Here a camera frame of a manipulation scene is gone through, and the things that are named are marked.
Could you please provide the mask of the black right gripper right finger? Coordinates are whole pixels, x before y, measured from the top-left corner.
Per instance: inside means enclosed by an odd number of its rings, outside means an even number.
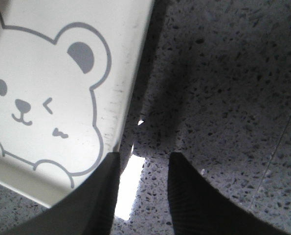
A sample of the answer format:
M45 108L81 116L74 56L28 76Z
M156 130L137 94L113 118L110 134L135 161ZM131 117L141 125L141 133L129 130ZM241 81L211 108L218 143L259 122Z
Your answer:
M168 203L177 235L282 235L213 188L180 152L168 168Z

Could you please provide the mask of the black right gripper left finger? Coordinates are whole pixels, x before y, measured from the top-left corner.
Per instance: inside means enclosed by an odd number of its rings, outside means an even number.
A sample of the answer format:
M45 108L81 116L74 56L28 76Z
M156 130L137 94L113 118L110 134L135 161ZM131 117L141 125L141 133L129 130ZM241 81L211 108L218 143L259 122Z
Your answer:
M106 155L98 168L52 208L5 232L6 235L108 235L120 178L120 154Z

